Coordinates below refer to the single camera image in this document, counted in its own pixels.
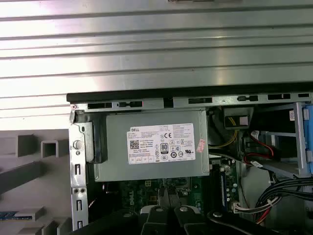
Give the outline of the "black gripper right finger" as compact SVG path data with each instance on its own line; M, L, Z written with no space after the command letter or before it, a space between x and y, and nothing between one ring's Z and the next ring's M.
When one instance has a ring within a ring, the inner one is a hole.
M197 208L181 205L172 188L174 214L184 235L269 235L270 229L232 213L213 210L202 215Z

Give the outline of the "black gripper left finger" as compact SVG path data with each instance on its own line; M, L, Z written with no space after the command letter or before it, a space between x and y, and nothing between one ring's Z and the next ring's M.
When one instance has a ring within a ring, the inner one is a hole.
M72 232L73 235L166 235L169 221L169 192L158 191L158 205L149 205L140 213L122 209Z

